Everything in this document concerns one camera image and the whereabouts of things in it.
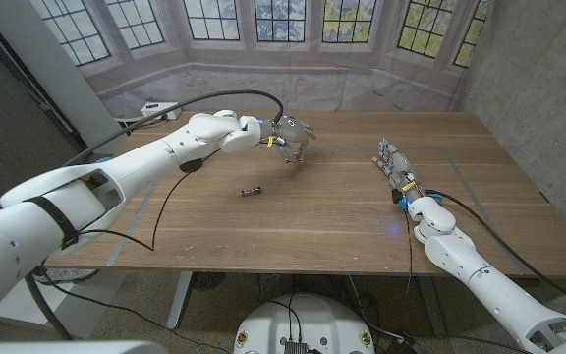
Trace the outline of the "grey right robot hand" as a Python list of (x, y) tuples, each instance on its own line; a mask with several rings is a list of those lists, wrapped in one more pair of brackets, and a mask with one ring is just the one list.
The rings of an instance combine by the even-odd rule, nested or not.
[(382, 139), (379, 142), (378, 156), (374, 156), (372, 161), (388, 177), (394, 204), (400, 201), (408, 204), (425, 196), (414, 166), (406, 155), (389, 140)]

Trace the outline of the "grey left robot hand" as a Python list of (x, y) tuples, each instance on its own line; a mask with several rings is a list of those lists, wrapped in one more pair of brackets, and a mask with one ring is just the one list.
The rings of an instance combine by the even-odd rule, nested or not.
[(309, 139), (316, 139), (311, 126), (291, 116), (282, 116), (278, 122), (263, 119), (259, 123), (259, 142), (275, 147), (287, 163), (301, 162)]

